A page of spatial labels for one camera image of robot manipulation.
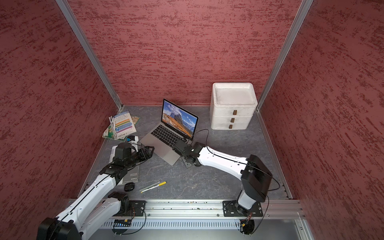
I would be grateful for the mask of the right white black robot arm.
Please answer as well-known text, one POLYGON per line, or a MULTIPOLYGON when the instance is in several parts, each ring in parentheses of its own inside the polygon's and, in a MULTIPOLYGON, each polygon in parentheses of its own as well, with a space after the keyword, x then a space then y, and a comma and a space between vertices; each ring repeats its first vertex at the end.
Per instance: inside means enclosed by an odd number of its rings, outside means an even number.
POLYGON ((240 211, 249 211, 256 202, 263 203, 268 198, 269 187, 273 180, 271 171, 255 155, 236 157, 228 155, 202 143, 187 144, 182 140, 173 146, 188 166, 207 166, 226 172, 242 183, 237 199, 240 211))

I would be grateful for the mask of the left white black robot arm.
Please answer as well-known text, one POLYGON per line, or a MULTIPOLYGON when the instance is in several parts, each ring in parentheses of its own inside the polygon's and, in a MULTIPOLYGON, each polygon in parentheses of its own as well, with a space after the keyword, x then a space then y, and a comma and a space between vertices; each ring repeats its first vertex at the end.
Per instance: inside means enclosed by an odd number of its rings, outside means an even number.
POLYGON ((113 216, 142 216, 144 208, 131 204, 114 187, 139 164, 149 160, 155 148, 135 143, 120 143, 113 158, 94 183, 55 218, 46 218, 38 228, 38 240, 88 240, 113 216))

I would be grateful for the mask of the silver laptop with black keys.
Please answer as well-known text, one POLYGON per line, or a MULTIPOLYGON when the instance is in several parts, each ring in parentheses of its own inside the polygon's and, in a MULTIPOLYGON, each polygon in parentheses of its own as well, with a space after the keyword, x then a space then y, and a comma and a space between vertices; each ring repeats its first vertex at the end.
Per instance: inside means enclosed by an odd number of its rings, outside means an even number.
POLYGON ((154 147, 154 153, 173 166, 180 157, 173 147, 179 140, 184 143, 193 140, 198 121, 197 115, 163 99, 161 122, 141 139, 141 143, 154 147))

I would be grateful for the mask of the grey setup guide booklet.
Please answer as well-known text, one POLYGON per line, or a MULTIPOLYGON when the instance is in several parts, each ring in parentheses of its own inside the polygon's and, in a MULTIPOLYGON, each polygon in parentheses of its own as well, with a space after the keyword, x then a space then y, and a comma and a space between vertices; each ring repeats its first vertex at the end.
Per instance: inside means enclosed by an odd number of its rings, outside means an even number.
POLYGON ((139 181, 139 171, 140 167, 136 166, 134 169, 130 170, 122 179, 122 184, 126 183, 137 183, 139 181))

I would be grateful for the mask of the white printed paper sheet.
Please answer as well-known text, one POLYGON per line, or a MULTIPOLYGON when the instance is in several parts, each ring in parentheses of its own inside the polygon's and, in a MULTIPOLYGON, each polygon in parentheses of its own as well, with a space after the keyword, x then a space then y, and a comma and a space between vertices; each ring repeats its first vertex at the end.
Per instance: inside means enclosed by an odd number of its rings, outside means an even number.
POLYGON ((116 154, 116 148, 117 148, 117 146, 113 146, 112 149, 111 149, 111 154, 110 154, 109 163, 111 163, 111 162, 113 161, 113 158, 115 157, 115 154, 116 154))

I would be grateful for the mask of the green white pen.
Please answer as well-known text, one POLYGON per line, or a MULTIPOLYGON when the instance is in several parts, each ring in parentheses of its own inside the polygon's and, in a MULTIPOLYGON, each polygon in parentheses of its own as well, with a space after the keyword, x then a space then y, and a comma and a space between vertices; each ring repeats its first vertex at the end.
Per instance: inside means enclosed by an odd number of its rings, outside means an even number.
POLYGON ((139 191, 140 191, 140 192, 143 192, 143 191, 145 191, 145 190, 147 190, 147 189, 149 189, 149 188, 152 188, 152 187, 154 187, 154 186, 157 186, 158 184, 160 184, 160 182, 157 182, 157 183, 154 183, 154 184, 149 185, 149 186, 147 186, 147 187, 144 187, 144 188, 140 189, 139 191))

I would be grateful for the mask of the yellow capped marker pen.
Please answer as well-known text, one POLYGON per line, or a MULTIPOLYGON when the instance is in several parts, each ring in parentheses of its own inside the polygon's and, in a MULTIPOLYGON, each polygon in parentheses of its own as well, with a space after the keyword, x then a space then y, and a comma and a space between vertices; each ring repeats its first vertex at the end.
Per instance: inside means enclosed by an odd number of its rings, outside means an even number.
POLYGON ((143 194, 143 193, 145 193, 145 192, 147 192, 147 191, 150 191, 150 190, 155 189, 155 188, 157 188, 157 187, 163 186, 163 185, 165 185, 166 183, 167 183, 167 182, 161 182, 161 183, 158 184, 157 186, 154 186, 154 187, 152 187, 152 188, 149 188, 149 189, 147 189, 147 190, 145 190, 145 191, 143 191, 143 192, 140 192, 140 193, 143 194))

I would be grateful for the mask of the colourful folded leaflets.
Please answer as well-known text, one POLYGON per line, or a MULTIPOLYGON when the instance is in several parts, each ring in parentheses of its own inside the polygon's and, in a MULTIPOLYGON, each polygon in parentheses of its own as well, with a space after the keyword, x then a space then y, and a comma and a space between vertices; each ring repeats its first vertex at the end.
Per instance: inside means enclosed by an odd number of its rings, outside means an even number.
POLYGON ((136 124, 140 118, 132 116, 130 112, 123 112, 109 117, 110 125, 103 132, 105 139, 124 141, 128 136, 137 132, 136 124))

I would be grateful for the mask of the small black round object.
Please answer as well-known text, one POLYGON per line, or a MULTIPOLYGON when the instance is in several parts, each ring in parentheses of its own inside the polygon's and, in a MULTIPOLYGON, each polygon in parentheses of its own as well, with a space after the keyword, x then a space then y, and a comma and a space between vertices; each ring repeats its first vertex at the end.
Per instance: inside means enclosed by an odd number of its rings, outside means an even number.
POLYGON ((135 183, 133 183, 133 182, 126 183, 126 184, 124 185, 124 191, 125 191, 125 192, 131 192, 131 191, 133 191, 134 189, 135 189, 135 183))

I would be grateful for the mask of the white three-drawer storage unit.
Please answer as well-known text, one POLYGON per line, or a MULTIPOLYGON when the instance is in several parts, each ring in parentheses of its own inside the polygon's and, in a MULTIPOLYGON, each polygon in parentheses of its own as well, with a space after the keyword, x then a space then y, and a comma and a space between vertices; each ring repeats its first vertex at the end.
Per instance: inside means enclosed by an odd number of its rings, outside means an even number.
POLYGON ((251 83, 214 83, 210 120, 213 130, 245 130, 258 101, 251 83))

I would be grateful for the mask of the perforated white vent strip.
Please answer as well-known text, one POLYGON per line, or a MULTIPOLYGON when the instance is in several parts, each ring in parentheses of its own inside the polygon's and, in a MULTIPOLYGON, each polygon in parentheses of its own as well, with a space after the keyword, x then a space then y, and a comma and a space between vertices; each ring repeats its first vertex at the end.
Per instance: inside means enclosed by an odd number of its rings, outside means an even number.
POLYGON ((240 221, 236 219, 136 219, 130 223, 106 221, 100 229, 107 230, 240 230, 240 221))

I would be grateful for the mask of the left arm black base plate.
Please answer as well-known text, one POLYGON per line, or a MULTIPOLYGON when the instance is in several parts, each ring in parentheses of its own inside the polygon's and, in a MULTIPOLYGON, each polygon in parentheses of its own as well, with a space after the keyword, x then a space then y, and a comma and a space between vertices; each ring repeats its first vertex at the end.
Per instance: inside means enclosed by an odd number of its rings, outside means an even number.
POLYGON ((118 215, 128 217, 143 217, 146 203, 146 201, 142 200, 129 200, 128 202, 123 203, 122 212, 118 215))

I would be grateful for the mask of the aluminium front rail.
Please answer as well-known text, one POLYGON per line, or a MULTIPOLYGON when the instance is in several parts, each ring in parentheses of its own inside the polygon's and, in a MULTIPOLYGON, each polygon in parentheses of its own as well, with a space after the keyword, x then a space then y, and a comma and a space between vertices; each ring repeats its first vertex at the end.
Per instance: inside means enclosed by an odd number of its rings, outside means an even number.
MULTIPOLYGON (((245 219, 247 217, 225 217, 222 202, 225 200, 146 200, 143 217, 119 216, 120 204, 117 199, 106 199, 97 204, 97 210, 107 211, 103 219, 245 219)), ((261 203, 265 219, 304 219, 303 208, 298 200, 267 200, 261 203)))

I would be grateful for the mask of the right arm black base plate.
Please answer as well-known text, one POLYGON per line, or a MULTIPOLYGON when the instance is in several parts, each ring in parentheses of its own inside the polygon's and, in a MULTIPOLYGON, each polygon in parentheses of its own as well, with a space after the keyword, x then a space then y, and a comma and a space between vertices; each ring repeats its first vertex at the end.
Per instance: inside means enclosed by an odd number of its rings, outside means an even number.
POLYGON ((237 204, 236 200, 223 201, 223 212, 225 217, 262 217, 263 210, 260 202, 255 202, 253 206, 247 210, 237 204))

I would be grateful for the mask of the left aluminium corner post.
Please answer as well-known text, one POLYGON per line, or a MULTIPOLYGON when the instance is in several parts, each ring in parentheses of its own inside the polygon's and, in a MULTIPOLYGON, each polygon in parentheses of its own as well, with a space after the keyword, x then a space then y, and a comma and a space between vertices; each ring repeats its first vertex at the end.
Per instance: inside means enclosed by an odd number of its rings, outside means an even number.
POLYGON ((107 89, 110 97, 113 99, 115 105, 118 108, 118 112, 121 112, 124 108, 124 104, 122 103, 120 97, 118 96, 116 90, 114 89, 110 79, 107 76, 104 68, 102 67, 101 62, 99 61, 96 53, 94 52, 90 42, 88 41, 84 31, 82 30, 78 20, 75 17, 68 1, 65 0, 56 0, 61 12, 63 13, 65 19, 69 23, 72 31, 74 32, 76 38, 81 44, 83 50, 85 51, 88 59, 96 70, 98 76, 102 80, 105 88, 107 89))

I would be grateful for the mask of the aluminium corner post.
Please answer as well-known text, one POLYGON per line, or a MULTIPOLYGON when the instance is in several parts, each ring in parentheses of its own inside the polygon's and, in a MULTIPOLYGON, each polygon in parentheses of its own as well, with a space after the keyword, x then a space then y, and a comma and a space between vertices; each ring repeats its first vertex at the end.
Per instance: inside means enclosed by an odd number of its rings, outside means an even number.
POLYGON ((81 44, 83 50, 85 51, 88 59, 96 70, 98 76, 102 80, 105 88, 107 89, 110 97, 113 99, 115 105, 118 108, 118 112, 121 112, 124 108, 124 104, 122 103, 120 97, 118 96, 116 90, 114 89, 110 79, 107 76, 104 68, 102 67, 101 62, 99 61, 96 53, 94 52, 90 42, 88 41, 84 31, 82 30, 78 20, 75 17, 68 1, 65 0, 56 0, 61 12, 63 13, 65 19, 69 23, 72 31, 74 32, 76 38, 81 44))
POLYGON ((268 80, 266 82, 266 85, 261 93, 260 99, 258 100, 258 106, 256 108, 256 112, 260 112, 261 108, 268 96, 268 93, 270 92, 273 83, 275 82, 275 79, 294 43, 294 40, 310 10, 311 5, 313 4, 313 0, 303 0, 300 4, 300 7, 297 11, 297 14, 293 20, 293 23, 289 29, 289 32, 285 38, 285 41, 283 43, 283 46, 279 52, 279 55, 277 57, 277 60, 272 68, 272 71, 268 77, 268 80))

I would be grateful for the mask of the right aluminium corner post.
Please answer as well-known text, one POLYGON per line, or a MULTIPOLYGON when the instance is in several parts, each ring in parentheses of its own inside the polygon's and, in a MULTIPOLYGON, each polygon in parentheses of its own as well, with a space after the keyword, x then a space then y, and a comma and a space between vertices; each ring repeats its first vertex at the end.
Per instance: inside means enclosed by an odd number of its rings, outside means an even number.
POLYGON ((261 93, 260 99, 258 100, 258 106, 256 108, 256 112, 260 112, 261 108, 268 96, 268 93, 270 92, 273 83, 275 82, 275 79, 294 43, 294 40, 310 10, 311 5, 313 4, 313 0, 303 0, 300 4, 300 7, 297 11, 297 14, 293 20, 293 23, 289 29, 289 32, 285 38, 285 41, 283 43, 283 46, 279 52, 279 55, 277 57, 277 60, 272 68, 272 71, 268 77, 268 80, 266 82, 266 85, 261 93))

